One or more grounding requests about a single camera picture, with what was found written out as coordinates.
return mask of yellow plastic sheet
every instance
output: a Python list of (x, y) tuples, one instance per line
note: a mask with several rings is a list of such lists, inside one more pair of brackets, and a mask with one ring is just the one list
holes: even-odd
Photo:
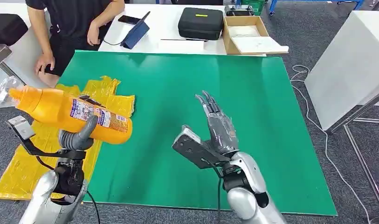
[[(120, 81), (107, 76), (101, 78), (102, 80), (89, 80), (82, 92), (76, 85), (68, 87), (58, 84), (56, 88), (64, 90), (74, 97), (81, 94), (89, 95), (110, 111), (130, 117), (134, 111), (134, 96), (115, 96)], [(31, 141), (36, 147), (49, 153), (56, 152), (60, 148), (57, 141), (57, 128), (37, 121), (33, 121), (31, 126), (36, 134)], [(90, 180), (92, 176), (101, 144), (100, 140), (95, 140), (93, 146), (86, 150), (86, 158), (83, 162), (86, 180)], [(41, 159), (52, 167), (56, 165), (57, 158), (41, 156)], [(38, 179), (47, 171), (48, 169), (42, 166), (35, 156), (29, 155), (22, 145), (19, 145), (0, 178), (0, 199), (30, 199)], [(59, 198), (61, 195), (53, 194), (52, 197)]]

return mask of plastic bottle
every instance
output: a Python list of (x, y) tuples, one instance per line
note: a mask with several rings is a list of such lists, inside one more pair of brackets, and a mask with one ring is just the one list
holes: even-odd
[(99, 117), (91, 138), (110, 144), (126, 142), (132, 132), (130, 118), (71, 97), (62, 90), (37, 89), (30, 86), (6, 88), (8, 95), (16, 102), (16, 108), (28, 113), (35, 120), (51, 126), (78, 132), (92, 114)]

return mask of white paper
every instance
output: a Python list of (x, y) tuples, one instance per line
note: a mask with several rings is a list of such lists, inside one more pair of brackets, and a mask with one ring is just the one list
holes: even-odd
[(175, 54), (202, 54), (204, 51), (204, 41), (187, 40), (160, 40), (158, 43), (158, 53)]
[(288, 46), (281, 46), (270, 36), (232, 37), (233, 43), (241, 53), (288, 52)]
[(260, 36), (256, 26), (228, 27), (231, 37)]

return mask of black t-shirt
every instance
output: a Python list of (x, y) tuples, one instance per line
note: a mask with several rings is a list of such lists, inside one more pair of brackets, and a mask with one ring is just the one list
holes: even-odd
[(111, 0), (26, 0), (35, 9), (48, 9), (51, 33), (69, 39), (86, 39), (90, 23)]

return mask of black shorts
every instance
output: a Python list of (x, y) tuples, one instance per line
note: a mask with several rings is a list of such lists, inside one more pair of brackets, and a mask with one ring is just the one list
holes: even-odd
[[(102, 41), (104, 36), (107, 34), (110, 24), (102, 26), (99, 29), (99, 39)], [(49, 39), (49, 44), (51, 45), (52, 53), (55, 58), (55, 67), (53, 70), (50, 69), (50, 65), (45, 68), (46, 73), (54, 74), (57, 76), (62, 76), (64, 70), (69, 64), (71, 58), (74, 55), (75, 50), (98, 50), (100, 44), (91, 46), (88, 44), (87, 38), (83, 39), (70, 39), (60, 37), (59, 34), (52, 34)]]

